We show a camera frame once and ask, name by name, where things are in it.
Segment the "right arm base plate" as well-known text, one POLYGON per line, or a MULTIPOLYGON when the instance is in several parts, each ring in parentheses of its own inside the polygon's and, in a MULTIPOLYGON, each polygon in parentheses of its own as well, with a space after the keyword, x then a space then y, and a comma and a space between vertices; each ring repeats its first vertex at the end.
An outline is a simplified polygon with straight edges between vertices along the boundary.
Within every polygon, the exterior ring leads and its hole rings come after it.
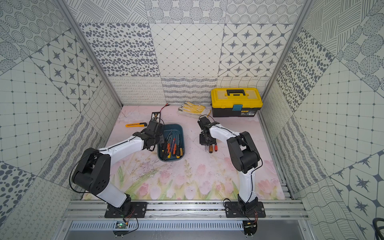
POLYGON ((223 202, 227 218, 265 218, 266 212, 264 204, 260 201, 253 201, 245 206, 239 202, 223 202))

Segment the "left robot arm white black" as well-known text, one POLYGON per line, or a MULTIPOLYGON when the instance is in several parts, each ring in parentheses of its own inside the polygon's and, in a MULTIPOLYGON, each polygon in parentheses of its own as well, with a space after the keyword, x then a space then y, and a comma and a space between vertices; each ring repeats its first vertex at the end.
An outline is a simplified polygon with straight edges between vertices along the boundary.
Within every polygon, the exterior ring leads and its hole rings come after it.
POLYGON ((142 150, 153 151, 164 142, 164 122, 152 119, 140 132, 133 133, 126 140, 101 149, 87 149, 74 172, 70 183, 81 187, 114 208, 126 211, 131 198, 110 181, 111 166, 125 157, 142 150))

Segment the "teal plastic storage box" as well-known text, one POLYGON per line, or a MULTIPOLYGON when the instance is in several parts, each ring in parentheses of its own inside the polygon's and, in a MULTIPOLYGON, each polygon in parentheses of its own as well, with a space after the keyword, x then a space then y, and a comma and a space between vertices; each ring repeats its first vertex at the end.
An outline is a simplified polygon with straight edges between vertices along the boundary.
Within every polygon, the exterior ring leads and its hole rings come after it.
POLYGON ((163 162, 181 160, 185 154, 183 128, 179 124, 168 124, 164 127, 164 142, 158 144, 158 157, 163 162))

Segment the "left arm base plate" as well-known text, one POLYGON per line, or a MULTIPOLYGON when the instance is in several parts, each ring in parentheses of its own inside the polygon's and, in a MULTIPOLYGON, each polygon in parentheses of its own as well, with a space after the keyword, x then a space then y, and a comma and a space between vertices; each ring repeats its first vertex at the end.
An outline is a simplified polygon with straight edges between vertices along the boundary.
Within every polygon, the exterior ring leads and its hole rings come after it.
POLYGON ((105 212, 105 218, 117 219, 127 218, 144 218, 147 211, 148 202, 126 202, 120 208, 108 204, 105 212))

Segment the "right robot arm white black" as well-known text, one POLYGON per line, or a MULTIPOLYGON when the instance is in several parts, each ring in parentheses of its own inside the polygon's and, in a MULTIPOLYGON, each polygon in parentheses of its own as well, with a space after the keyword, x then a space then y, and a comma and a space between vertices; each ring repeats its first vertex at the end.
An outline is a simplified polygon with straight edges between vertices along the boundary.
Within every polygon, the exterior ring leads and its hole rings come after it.
POLYGON ((221 141, 228 146, 231 163, 239 173, 239 208, 248 212, 258 207, 254 172, 262 159, 251 135, 248 132, 233 132, 216 121, 211 122, 207 116, 200 116, 198 124, 202 130, 200 145, 209 148, 221 141))

